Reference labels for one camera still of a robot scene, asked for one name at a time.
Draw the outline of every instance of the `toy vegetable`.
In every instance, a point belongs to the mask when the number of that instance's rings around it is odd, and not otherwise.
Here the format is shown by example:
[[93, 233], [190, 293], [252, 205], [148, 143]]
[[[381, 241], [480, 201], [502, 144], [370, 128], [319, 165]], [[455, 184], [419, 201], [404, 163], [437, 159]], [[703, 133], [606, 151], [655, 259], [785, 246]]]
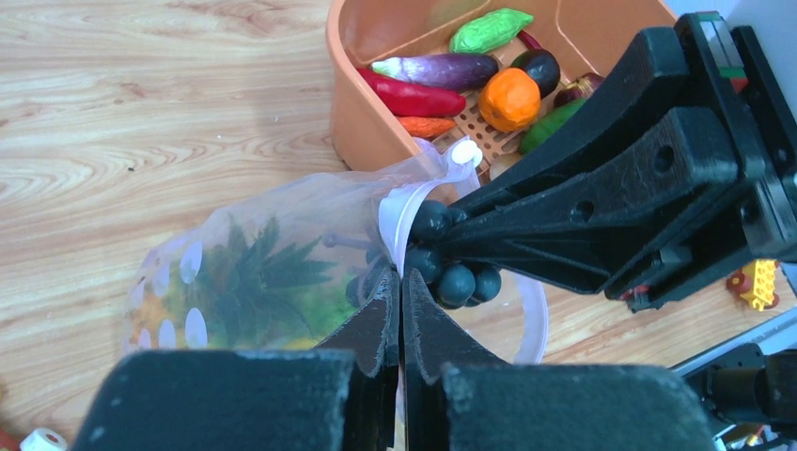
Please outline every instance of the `toy vegetable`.
[[556, 58], [545, 49], [527, 50], [520, 54], [512, 64], [512, 68], [523, 69], [539, 86], [542, 98], [554, 92], [559, 85], [561, 71]]
[[455, 54], [486, 54], [508, 44], [534, 16], [510, 8], [489, 12], [462, 26], [451, 38]]
[[520, 152], [525, 155], [537, 148], [546, 139], [551, 137], [552, 134], [559, 130], [559, 128], [561, 128], [562, 125], [564, 125], [565, 122], [567, 122], [568, 119], [570, 119], [585, 102], [586, 99], [577, 99], [575, 101], [571, 101], [565, 106], [556, 108], [554, 111], [548, 113], [545, 115], [545, 117], [537, 121], [537, 123], [531, 127], [531, 130], [529, 130], [523, 137], [523, 140], [521, 141]]
[[498, 62], [487, 54], [428, 54], [387, 58], [371, 68], [404, 82], [467, 91], [486, 85], [498, 72]]
[[484, 120], [499, 132], [514, 132], [532, 123], [540, 107], [537, 83], [523, 70], [498, 72], [481, 90], [478, 109]]
[[524, 32], [523, 30], [521, 30], [520, 33], [518, 33], [518, 39], [520, 40], [520, 42], [523, 43], [525, 48], [528, 49], [528, 50], [534, 50], [534, 49], [541, 49], [542, 48], [542, 46], [539, 45], [539, 42], [537, 42], [536, 39], [534, 39], [531, 35], [529, 35], [528, 33]]
[[566, 105], [578, 99], [588, 99], [595, 89], [603, 83], [604, 78], [595, 72], [587, 72], [563, 87], [554, 97], [554, 108]]
[[436, 138], [457, 125], [447, 117], [399, 117], [398, 122], [411, 136], [425, 139]]
[[357, 71], [396, 116], [452, 117], [465, 109], [465, 98], [454, 91], [402, 82], [373, 70]]

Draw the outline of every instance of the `wooden table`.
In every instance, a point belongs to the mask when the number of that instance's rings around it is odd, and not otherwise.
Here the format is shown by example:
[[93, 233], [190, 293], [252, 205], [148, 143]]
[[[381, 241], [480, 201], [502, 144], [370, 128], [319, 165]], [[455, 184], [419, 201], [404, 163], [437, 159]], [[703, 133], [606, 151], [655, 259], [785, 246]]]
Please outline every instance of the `wooden table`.
[[[71, 438], [120, 351], [146, 251], [213, 210], [343, 165], [328, 0], [0, 6], [0, 424]], [[379, 143], [374, 143], [375, 151]], [[794, 306], [782, 280], [783, 302]], [[546, 361], [673, 365], [777, 311], [717, 286], [659, 312], [548, 289]], [[511, 359], [508, 294], [458, 315]]]

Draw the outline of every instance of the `toy carrot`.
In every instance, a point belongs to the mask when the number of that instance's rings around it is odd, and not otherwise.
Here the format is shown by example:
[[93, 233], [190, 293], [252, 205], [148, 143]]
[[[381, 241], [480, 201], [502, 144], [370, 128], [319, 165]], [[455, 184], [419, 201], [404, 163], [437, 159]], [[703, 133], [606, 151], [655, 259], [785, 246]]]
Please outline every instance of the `toy carrot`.
[[399, 117], [398, 122], [411, 136], [431, 139], [456, 127], [454, 119], [439, 117]]

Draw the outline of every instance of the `dark plum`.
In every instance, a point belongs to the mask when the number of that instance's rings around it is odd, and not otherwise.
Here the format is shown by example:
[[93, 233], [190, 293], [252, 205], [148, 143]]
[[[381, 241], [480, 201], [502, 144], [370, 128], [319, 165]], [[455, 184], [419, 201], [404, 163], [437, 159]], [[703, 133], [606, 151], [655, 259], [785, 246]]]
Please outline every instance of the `dark plum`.
[[431, 249], [415, 247], [408, 250], [404, 257], [405, 273], [413, 268], [421, 273], [424, 282], [430, 284], [443, 272], [443, 259]]
[[561, 70], [556, 58], [545, 49], [530, 49], [520, 54], [512, 64], [512, 68], [525, 71], [539, 87], [541, 97], [546, 97], [559, 85]]
[[374, 258], [382, 254], [382, 249], [368, 249], [366, 252], [366, 263], [370, 263]]
[[448, 217], [451, 218], [451, 224], [456, 225], [461, 223], [462, 221], [468, 219], [468, 213], [462, 209], [448, 209]]
[[476, 278], [471, 270], [461, 264], [451, 265], [443, 271], [437, 286], [437, 300], [445, 308], [464, 306], [476, 291]]
[[451, 218], [446, 214], [447, 208], [442, 202], [425, 200], [413, 220], [410, 233], [421, 241], [435, 241], [445, 237], [451, 229]]
[[492, 301], [501, 291], [501, 273], [493, 266], [485, 266], [474, 271], [476, 289], [474, 298], [480, 303]]

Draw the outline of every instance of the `green cucumber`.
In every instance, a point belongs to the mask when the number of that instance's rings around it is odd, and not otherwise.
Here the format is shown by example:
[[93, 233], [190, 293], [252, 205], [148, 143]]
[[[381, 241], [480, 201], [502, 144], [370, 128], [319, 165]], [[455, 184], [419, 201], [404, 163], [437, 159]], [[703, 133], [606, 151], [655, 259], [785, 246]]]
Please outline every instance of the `green cucumber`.
[[521, 140], [520, 152], [525, 155], [537, 148], [559, 130], [581, 108], [585, 101], [586, 99], [571, 101], [554, 109], [554, 111], [535, 122]]

